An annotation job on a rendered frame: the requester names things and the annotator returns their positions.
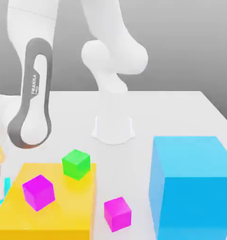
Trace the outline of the large yellow box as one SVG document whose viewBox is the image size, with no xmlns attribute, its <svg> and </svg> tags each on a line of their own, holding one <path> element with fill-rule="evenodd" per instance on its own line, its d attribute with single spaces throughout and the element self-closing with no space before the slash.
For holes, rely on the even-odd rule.
<svg viewBox="0 0 227 240">
<path fill-rule="evenodd" d="M 53 183 L 55 201 L 36 212 L 22 184 L 42 174 Z M 81 179 L 63 173 L 61 163 L 25 163 L 0 206 L 0 240 L 93 240 L 96 164 Z"/>
</svg>

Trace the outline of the small green cube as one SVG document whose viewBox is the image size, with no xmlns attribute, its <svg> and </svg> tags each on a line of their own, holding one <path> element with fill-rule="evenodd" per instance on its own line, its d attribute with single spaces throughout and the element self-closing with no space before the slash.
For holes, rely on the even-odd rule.
<svg viewBox="0 0 227 240">
<path fill-rule="evenodd" d="M 80 180 L 91 169 L 90 155 L 74 149 L 62 158 L 62 166 L 65 175 Z"/>
</svg>

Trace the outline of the small magenta cube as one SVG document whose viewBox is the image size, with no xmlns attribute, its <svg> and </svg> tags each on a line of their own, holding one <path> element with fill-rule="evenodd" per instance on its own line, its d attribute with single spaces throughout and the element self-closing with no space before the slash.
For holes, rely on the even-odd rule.
<svg viewBox="0 0 227 240">
<path fill-rule="evenodd" d="M 104 203 L 104 218 L 111 230 L 116 232 L 131 225 L 132 211 L 123 197 Z"/>
<path fill-rule="evenodd" d="M 43 175 L 23 183 L 22 188 L 26 202 L 36 212 L 55 201 L 53 183 Z"/>
</svg>

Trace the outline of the large blue box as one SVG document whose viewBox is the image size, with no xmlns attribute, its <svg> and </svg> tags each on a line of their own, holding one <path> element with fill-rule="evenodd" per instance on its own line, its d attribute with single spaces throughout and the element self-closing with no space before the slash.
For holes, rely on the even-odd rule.
<svg viewBox="0 0 227 240">
<path fill-rule="evenodd" d="M 215 136 L 156 136 L 149 201 L 157 240 L 226 240 L 227 150 Z"/>
</svg>

